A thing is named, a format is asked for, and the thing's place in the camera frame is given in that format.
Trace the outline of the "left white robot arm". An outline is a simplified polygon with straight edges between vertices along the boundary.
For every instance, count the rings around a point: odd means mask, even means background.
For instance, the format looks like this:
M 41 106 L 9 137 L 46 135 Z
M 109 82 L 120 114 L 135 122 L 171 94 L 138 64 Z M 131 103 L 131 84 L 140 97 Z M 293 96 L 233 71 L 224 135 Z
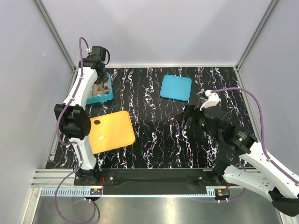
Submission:
M 84 178 L 91 185 L 100 181 L 101 173 L 95 170 L 96 159 L 88 139 L 91 121 L 85 107 L 92 86 L 109 80 L 106 57 L 110 57 L 106 48 L 92 46 L 88 50 L 88 56 L 79 61 L 78 75 L 67 98 L 62 104 L 56 104 L 54 107 L 58 141 L 64 146 L 74 147 L 78 158 L 77 170 L 86 171 Z

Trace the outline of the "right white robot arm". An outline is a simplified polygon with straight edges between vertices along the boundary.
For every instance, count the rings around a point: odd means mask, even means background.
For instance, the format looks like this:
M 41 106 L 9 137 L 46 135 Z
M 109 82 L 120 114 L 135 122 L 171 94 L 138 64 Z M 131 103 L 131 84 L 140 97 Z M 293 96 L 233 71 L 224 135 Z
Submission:
M 285 215 L 295 217 L 299 214 L 298 175 L 263 151 L 254 134 L 244 127 L 232 125 L 226 111 L 219 106 L 201 110 L 198 105 L 187 105 L 176 119 L 182 126 L 204 131 L 215 138 L 223 149 L 247 161 L 261 173 L 261 176 L 251 174 L 220 161 L 212 169 L 208 180 L 218 185 L 225 182 L 239 185 L 268 199 Z

